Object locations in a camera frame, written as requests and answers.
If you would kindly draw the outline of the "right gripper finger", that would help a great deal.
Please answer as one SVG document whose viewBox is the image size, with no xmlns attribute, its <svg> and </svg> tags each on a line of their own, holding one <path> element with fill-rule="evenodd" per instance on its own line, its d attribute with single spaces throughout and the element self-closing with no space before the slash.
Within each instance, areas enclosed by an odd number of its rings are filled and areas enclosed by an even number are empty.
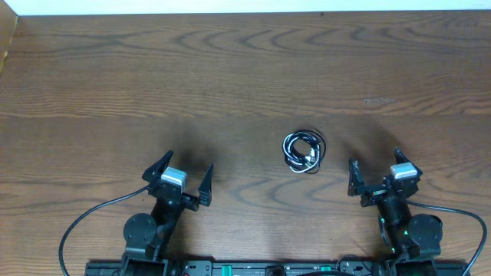
<svg viewBox="0 0 491 276">
<path fill-rule="evenodd" d="M 396 164 L 399 164 L 399 163 L 407 163 L 407 162 L 410 162 L 412 163 L 402 152 L 401 149 L 399 148 L 395 148 L 394 149 L 394 157 L 396 159 Z M 421 176 L 422 175 L 422 171 L 417 167 L 415 166 L 418 170 L 418 176 Z"/>
<path fill-rule="evenodd" d="M 348 160 L 349 181 L 348 196 L 360 196 L 364 192 L 364 179 L 359 169 L 358 161 L 350 158 Z"/>
</svg>

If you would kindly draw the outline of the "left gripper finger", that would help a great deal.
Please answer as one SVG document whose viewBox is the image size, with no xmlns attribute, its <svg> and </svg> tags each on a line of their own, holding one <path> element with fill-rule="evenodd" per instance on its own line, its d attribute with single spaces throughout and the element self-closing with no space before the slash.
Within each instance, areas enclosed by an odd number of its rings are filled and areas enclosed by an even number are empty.
<svg viewBox="0 0 491 276">
<path fill-rule="evenodd" d="M 198 189 L 199 203 L 200 205 L 204 205 L 206 207 L 209 207 L 212 201 L 213 170 L 214 170 L 214 165 L 211 163 Z"/>
<path fill-rule="evenodd" d="M 152 182 L 155 178 L 160 178 L 164 170 L 168 167 L 172 156 L 173 151 L 168 150 L 161 159 L 144 171 L 142 179 L 146 182 Z"/>
</svg>

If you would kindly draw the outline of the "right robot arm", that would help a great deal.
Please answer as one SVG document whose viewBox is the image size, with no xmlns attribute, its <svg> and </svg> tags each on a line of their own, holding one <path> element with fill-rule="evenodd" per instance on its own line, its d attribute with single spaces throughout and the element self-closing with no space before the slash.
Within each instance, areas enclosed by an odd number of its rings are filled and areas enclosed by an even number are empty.
<svg viewBox="0 0 491 276">
<path fill-rule="evenodd" d="M 363 207 L 377 207 L 381 238 L 392 250 L 372 271 L 375 275 L 437 275 L 433 258 L 441 254 L 443 223 L 435 215 L 411 213 L 407 199 L 418 191 L 423 173 L 398 148 L 394 158 L 390 174 L 375 186 L 365 184 L 357 160 L 348 160 L 348 195 L 360 196 Z"/>
</svg>

